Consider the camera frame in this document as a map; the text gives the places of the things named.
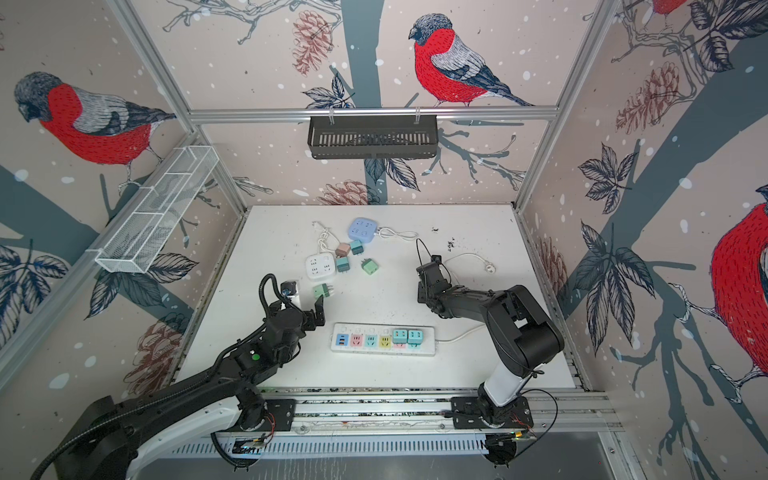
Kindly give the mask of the long white power strip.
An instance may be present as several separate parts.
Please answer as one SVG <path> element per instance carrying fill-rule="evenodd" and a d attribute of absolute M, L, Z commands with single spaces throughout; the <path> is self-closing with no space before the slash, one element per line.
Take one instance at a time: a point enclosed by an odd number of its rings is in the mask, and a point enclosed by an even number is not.
<path fill-rule="evenodd" d="M 422 344 L 393 344 L 392 333 L 395 329 L 421 330 Z M 330 350 L 336 353 L 364 355 L 432 357 L 436 354 L 435 329 L 429 326 L 336 323 L 330 340 Z"/>

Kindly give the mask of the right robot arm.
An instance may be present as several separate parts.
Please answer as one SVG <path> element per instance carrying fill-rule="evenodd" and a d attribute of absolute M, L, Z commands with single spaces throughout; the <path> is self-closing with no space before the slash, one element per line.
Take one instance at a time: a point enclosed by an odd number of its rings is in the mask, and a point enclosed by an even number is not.
<path fill-rule="evenodd" d="M 417 267 L 417 301 L 442 319 L 484 325 L 499 364 L 478 387 L 479 417 L 491 427 L 520 425 L 514 410 L 522 405 L 523 387 L 564 349 L 564 338 L 526 287 L 481 291 L 453 285 L 443 276 L 442 265 L 442 258 L 434 255 Z"/>

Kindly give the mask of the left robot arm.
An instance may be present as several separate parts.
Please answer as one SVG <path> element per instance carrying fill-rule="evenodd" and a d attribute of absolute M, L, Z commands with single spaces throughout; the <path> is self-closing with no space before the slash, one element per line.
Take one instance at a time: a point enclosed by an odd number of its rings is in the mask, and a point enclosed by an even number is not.
<path fill-rule="evenodd" d="M 303 310 L 280 290 L 277 299 L 258 294 L 261 326 L 224 348 L 212 366 L 166 388 L 117 403 L 106 396 L 91 403 L 62 442 L 32 473 L 49 469 L 59 479 L 128 479 L 157 457 L 196 437 L 232 427 L 251 431 L 261 424 L 274 433 L 276 421 L 259 388 L 294 360 L 300 341 L 326 323 L 324 299 Z"/>

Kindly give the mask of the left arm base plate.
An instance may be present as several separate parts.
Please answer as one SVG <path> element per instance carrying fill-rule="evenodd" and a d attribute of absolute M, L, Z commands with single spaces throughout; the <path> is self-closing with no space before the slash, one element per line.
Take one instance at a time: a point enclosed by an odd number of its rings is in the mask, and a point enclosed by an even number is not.
<path fill-rule="evenodd" d="M 296 410 L 294 399 L 258 399 L 246 407 L 233 429 L 238 432 L 287 432 L 291 430 Z"/>

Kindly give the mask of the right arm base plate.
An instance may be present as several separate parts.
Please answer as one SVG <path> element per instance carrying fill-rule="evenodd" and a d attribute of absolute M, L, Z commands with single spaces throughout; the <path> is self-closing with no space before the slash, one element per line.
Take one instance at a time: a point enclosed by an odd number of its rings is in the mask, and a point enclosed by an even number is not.
<path fill-rule="evenodd" d="M 443 412 L 443 416 L 451 419 L 454 428 L 458 430 L 533 428 L 528 400 L 522 396 L 502 407 L 485 398 L 453 397 L 450 400 L 450 408 Z"/>

